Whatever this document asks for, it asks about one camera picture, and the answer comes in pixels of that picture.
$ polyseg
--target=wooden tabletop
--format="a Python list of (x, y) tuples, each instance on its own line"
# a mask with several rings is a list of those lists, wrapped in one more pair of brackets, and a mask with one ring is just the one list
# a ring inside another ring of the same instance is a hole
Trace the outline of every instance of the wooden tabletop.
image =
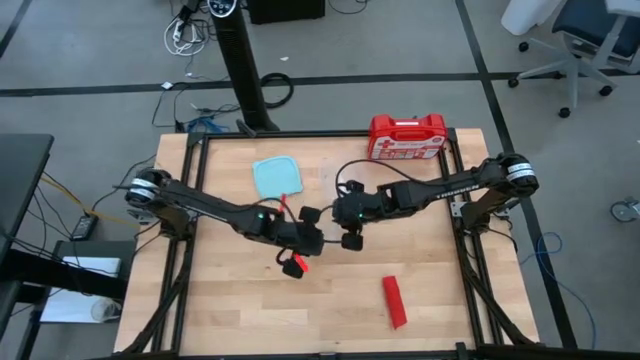
[[(488, 156), (482, 132), (457, 132), (465, 167), (480, 164)], [(185, 145), (185, 135), (164, 135), (157, 167), (179, 178)], [(297, 215), (303, 205), (321, 208), (332, 202), (336, 171), (349, 160), (365, 157), (366, 145), (365, 137), (213, 140), (203, 190), (238, 204), (254, 202), (259, 196), (252, 163), (289, 155), (298, 163), (304, 186), (302, 193), (287, 200)], [(435, 158), (397, 160), (393, 165), (420, 179), (440, 177)], [(352, 165), (341, 177), (365, 183), (370, 192), (378, 184), (401, 179), (370, 163)], [(194, 178), (195, 165), (190, 176)], [(481, 194), (476, 191), (472, 196)], [(340, 239), (343, 233), (329, 213), (318, 227), (327, 239)], [(506, 224), (497, 219), (491, 227), (508, 233)], [(155, 234), (155, 229), (149, 231), (140, 244)], [(434, 202), (410, 218), (368, 224), (362, 235), (361, 252), (327, 244), (320, 257), (307, 260), (310, 271), (304, 278), (295, 280), (276, 265), (277, 248), (248, 241), (225, 223), (200, 218), (180, 353), (446, 350), (459, 341), (472, 348), (446, 202)], [(482, 243), (496, 300), (525, 335), (537, 340), (513, 245), (494, 233), (483, 234)], [(134, 261), (116, 351), (131, 343), (158, 303), (167, 248), (168, 241), (159, 239)], [(382, 277), (387, 275), (398, 278), (407, 311), (408, 323), (398, 330), (391, 328), (385, 305)], [(173, 313), (168, 317), (169, 330), (172, 318)], [(488, 338), (486, 318), (483, 320)]]

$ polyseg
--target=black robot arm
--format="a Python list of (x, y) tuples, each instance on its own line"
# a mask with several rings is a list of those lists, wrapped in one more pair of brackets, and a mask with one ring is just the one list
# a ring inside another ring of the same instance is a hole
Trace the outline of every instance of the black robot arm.
[(482, 198), (461, 208), (464, 228), (472, 229), (488, 224), (491, 213), (509, 200), (531, 196), (538, 181), (524, 156), (501, 154), (446, 179), (397, 181), (378, 186), (373, 194), (364, 192), (364, 185), (353, 180), (342, 187), (348, 192), (339, 190), (333, 202), (333, 221), (348, 230), (342, 237), (343, 247), (361, 250), (360, 233), (366, 223), (408, 217), (433, 201), (487, 188)]
[(298, 217), (301, 221), (286, 221), (277, 209), (259, 204), (232, 204), (173, 180), (162, 170), (140, 172), (133, 179), (125, 200), (159, 218), (162, 231), (170, 236), (192, 236), (193, 220), (207, 216), (229, 224), (249, 240), (291, 250), (291, 258), (278, 263), (285, 274), (295, 278), (302, 277), (303, 271), (294, 255), (318, 256), (325, 242), (322, 231), (315, 227), (320, 218), (318, 210), (303, 207)]

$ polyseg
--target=red first aid kit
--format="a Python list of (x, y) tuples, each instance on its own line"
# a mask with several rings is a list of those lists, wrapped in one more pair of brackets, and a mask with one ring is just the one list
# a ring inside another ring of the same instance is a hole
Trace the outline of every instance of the red first aid kit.
[(446, 139), (442, 115), (397, 120), (377, 115), (369, 127), (369, 159), (429, 159), (438, 153)]

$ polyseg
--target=yellow cable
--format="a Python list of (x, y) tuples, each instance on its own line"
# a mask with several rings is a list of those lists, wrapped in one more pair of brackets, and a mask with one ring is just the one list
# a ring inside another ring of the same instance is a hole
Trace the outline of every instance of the yellow cable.
[(49, 180), (49, 179), (47, 179), (45, 177), (41, 177), (40, 180), (42, 180), (42, 181), (46, 182), (47, 184), (53, 186), (54, 188), (58, 189), (58, 191), (60, 191), (66, 197), (71, 199), (71, 201), (73, 201), (74, 203), (78, 204), (82, 208), (82, 210), (84, 212), (86, 212), (87, 214), (95, 215), (95, 216), (97, 216), (97, 217), (99, 217), (101, 219), (108, 220), (108, 221), (113, 221), (115, 223), (128, 225), (128, 226), (131, 226), (131, 227), (136, 228), (136, 229), (138, 229), (140, 227), (140, 225), (136, 225), (136, 224), (130, 223), (130, 222), (126, 221), (126, 220), (122, 220), (122, 219), (119, 219), (117, 217), (113, 217), (113, 216), (109, 216), (109, 215), (106, 215), (106, 214), (103, 214), (103, 213), (100, 213), (100, 212), (97, 212), (97, 211), (93, 211), (90, 208), (84, 206), (84, 204), (82, 202), (80, 202), (80, 200), (78, 200), (78, 198), (76, 198), (73, 194), (68, 192), (62, 186), (56, 184), (55, 182), (53, 182), (53, 181), (51, 181), (51, 180)]

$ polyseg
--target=black desk surface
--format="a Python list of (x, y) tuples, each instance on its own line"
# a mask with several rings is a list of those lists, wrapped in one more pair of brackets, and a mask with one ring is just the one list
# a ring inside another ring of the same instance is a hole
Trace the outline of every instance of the black desk surface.
[[(0, 134), (0, 226), (10, 235), (18, 232), (52, 143), (51, 135)], [(10, 245), (0, 236), (0, 263)]]

